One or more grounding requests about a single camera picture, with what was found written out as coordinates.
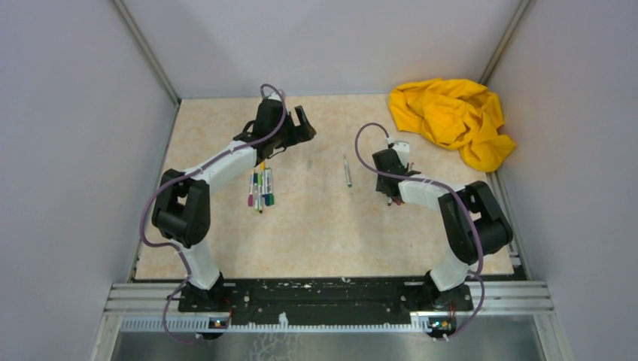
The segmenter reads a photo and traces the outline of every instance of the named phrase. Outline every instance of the group of markers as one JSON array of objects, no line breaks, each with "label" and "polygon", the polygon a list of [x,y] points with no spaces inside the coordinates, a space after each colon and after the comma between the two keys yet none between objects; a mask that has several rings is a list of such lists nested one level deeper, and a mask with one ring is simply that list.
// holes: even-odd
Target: group of markers
[{"label": "group of markers", "polygon": [[248,207],[254,207],[256,212],[263,213],[263,206],[275,204],[272,193],[272,170],[266,168],[266,162],[261,163],[261,172],[251,174],[251,186],[248,189]]}]

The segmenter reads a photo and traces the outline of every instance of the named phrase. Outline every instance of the floor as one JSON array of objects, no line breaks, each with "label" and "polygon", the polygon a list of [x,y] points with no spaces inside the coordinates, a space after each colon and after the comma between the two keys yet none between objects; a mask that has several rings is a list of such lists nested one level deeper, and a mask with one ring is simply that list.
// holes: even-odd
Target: floor
[{"label": "floor", "polygon": [[[197,165],[218,153],[253,120],[260,99],[183,100],[164,169]],[[456,151],[420,135],[398,133],[386,95],[291,96],[289,109],[304,107],[315,138],[267,162],[272,168],[275,205],[263,214],[247,206],[250,171],[211,196],[206,241],[226,278],[286,278],[423,275],[448,249],[440,214],[416,205],[387,206],[375,192],[376,176],[354,155],[357,130],[381,123],[397,140],[409,141],[415,170],[451,184],[486,180]],[[383,133],[361,137],[364,159],[384,149]],[[346,155],[352,188],[343,169]],[[161,241],[150,226],[148,238]],[[486,256],[484,274],[511,274],[507,249]],[[143,247],[136,279],[182,278],[184,267],[172,249]]]}]

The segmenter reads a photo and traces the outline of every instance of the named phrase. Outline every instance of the black base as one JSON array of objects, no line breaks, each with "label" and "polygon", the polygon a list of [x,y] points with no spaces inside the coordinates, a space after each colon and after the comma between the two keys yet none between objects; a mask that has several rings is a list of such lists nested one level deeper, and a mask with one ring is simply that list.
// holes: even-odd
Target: black base
[{"label": "black base", "polygon": [[[218,302],[185,289],[179,311],[229,311],[232,306],[235,325],[277,324],[283,312],[290,325],[373,325],[410,323],[410,311],[441,311],[452,301],[457,311],[473,309],[465,285],[436,298],[424,292],[424,285],[424,277],[226,280],[217,289]],[[442,299],[448,300],[446,306]]]}]

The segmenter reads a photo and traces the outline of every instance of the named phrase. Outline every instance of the metal frame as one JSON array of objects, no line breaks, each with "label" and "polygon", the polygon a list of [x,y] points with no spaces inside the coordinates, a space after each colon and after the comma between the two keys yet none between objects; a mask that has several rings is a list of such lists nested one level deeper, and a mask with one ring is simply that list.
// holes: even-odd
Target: metal frame
[{"label": "metal frame", "polygon": [[[175,92],[168,76],[157,60],[151,46],[141,33],[135,19],[131,15],[124,0],[110,0],[115,11],[123,21],[132,40],[140,50],[149,69],[153,72],[160,86],[175,104],[174,123],[177,119],[181,99]],[[511,21],[506,27],[499,44],[481,75],[479,83],[487,84],[494,70],[503,58],[509,44],[525,15],[529,13],[535,0],[521,0]],[[508,217],[515,237],[509,246],[509,255],[515,268],[522,267],[524,274],[532,276],[528,268],[525,253],[517,232],[516,219],[509,206],[506,188],[498,173],[488,174],[488,182],[494,195],[503,207],[503,213]],[[130,272],[130,279],[135,275],[135,264]],[[467,283],[474,299],[480,296],[477,283]],[[114,351],[117,335],[122,332],[163,332],[161,317],[166,297],[176,288],[177,283],[150,284],[114,284],[105,305],[100,323],[99,333],[91,355],[92,360],[110,360]],[[547,285],[544,281],[486,281],[485,303],[478,316],[516,317],[531,315],[534,317],[538,334],[539,346],[548,360],[572,360],[570,349],[565,342],[561,327],[554,312]],[[200,313],[182,314],[177,311],[177,302],[172,303],[168,312],[168,325],[176,331],[186,332],[221,332],[219,329],[208,328],[208,321],[212,318],[228,317],[228,313]],[[412,312],[411,323],[405,325],[374,325],[374,326],[294,326],[280,320],[276,325],[229,326],[224,332],[423,332],[424,320],[427,317],[445,316],[446,312]],[[469,312],[458,312],[460,316]]]}]

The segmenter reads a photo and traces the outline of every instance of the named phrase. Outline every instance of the crumpled yellow cloth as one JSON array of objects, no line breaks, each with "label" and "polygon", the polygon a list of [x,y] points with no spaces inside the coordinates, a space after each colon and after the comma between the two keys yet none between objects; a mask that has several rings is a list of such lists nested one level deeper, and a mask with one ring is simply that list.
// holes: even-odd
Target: crumpled yellow cloth
[{"label": "crumpled yellow cloth", "polygon": [[516,144],[499,135],[504,123],[498,96],[465,79],[432,79],[398,86],[390,93],[398,130],[414,132],[460,157],[479,171],[496,171]]}]

